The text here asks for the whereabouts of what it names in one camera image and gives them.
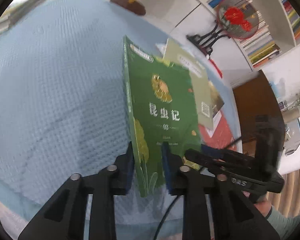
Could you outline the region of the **person's right forearm sleeve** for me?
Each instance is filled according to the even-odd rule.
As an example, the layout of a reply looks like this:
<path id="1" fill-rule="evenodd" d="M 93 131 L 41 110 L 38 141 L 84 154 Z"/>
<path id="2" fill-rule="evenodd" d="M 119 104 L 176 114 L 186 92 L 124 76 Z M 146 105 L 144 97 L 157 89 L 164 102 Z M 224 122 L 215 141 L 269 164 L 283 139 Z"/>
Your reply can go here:
<path id="1" fill-rule="evenodd" d="M 285 217 L 273 206 L 266 216 L 266 219 L 276 230 L 280 239 L 287 239 L 300 223 L 300 215 L 296 217 Z"/>

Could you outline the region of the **person's right hand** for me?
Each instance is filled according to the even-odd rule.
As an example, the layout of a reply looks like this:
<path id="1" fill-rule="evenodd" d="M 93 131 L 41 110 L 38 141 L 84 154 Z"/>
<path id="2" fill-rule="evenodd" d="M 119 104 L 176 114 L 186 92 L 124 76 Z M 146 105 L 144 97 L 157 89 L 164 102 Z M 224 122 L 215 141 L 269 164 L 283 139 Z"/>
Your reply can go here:
<path id="1" fill-rule="evenodd" d="M 267 217 L 272 210 L 272 204 L 269 200 L 267 200 L 265 195 L 261 196 L 254 206 L 264 217 Z"/>

